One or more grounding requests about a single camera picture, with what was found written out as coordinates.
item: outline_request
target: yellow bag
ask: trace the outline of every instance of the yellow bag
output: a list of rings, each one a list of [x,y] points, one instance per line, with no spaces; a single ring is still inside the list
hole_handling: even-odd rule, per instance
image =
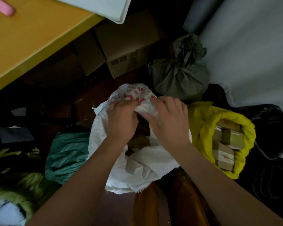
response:
[[[215,164],[212,153],[212,137],[215,132],[216,123],[220,119],[227,119],[241,124],[245,134],[244,149],[235,151],[233,171],[221,170],[231,179],[237,179],[245,165],[246,156],[250,149],[253,148],[256,138],[255,125],[242,114],[212,105],[213,102],[194,102],[188,107],[189,127],[192,134],[193,145],[198,151],[203,153],[211,163]]]

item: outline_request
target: cardboard box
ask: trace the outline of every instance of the cardboard box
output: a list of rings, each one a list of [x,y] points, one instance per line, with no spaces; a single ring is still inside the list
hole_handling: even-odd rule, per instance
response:
[[[89,75],[106,62],[91,31],[87,31],[73,41],[79,62],[85,75]]]
[[[219,167],[220,169],[227,170],[227,171],[233,171],[234,160],[230,160],[228,158],[225,158],[222,155],[218,155],[218,158],[215,159],[215,165]]]
[[[222,130],[221,143],[235,150],[244,148],[244,134],[231,129]]]
[[[232,129],[237,132],[242,132],[241,125],[227,119],[221,119],[220,121],[217,122],[216,126],[221,129]]]
[[[109,22],[94,30],[113,78],[147,65],[153,45],[159,41],[148,10],[127,16],[123,24]]]
[[[84,77],[78,57],[66,45],[22,76],[26,84],[59,90]]]
[[[213,140],[212,145],[215,165],[220,169],[232,171],[234,168],[234,151],[222,143]]]
[[[220,128],[215,128],[215,132],[213,134],[213,140],[220,142],[222,138],[222,130]]]

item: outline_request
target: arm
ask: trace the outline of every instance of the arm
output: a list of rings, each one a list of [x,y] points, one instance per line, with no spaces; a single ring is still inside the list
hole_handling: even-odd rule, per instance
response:
[[[137,101],[110,105],[108,135],[87,162],[36,212],[27,226],[91,225],[110,171],[135,133]]]
[[[219,171],[192,145],[186,105],[166,96],[152,102],[159,122],[149,114],[143,116],[163,147],[196,184],[222,226],[283,225],[283,219]]]

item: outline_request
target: left hand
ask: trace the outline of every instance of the left hand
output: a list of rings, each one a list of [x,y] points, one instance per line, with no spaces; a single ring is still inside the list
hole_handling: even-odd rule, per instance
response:
[[[115,101],[110,104],[108,114],[108,137],[121,142],[124,146],[133,137],[139,123],[136,106],[140,103],[136,100]]]

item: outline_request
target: pink object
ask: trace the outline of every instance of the pink object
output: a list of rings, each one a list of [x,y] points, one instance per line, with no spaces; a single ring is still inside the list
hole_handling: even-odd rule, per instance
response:
[[[7,16],[12,16],[15,13],[15,9],[4,1],[0,0],[0,12]]]

